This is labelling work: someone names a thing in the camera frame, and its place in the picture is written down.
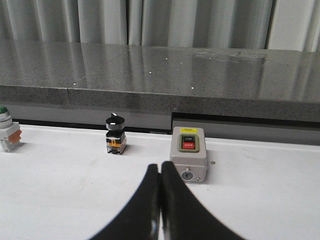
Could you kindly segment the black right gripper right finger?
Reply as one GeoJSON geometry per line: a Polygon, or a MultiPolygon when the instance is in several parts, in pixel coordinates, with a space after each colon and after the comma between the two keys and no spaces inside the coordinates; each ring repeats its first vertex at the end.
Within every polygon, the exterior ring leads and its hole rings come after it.
{"type": "Polygon", "coordinates": [[[174,164],[161,165],[161,208],[166,240],[241,240],[192,194],[174,164]]]}

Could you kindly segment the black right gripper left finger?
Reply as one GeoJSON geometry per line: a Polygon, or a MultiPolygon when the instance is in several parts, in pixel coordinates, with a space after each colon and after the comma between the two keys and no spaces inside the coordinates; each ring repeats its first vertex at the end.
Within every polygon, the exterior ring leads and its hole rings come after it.
{"type": "Polygon", "coordinates": [[[93,240],[157,240],[159,238],[160,174],[150,164],[132,198],[119,214],[93,240]]]}

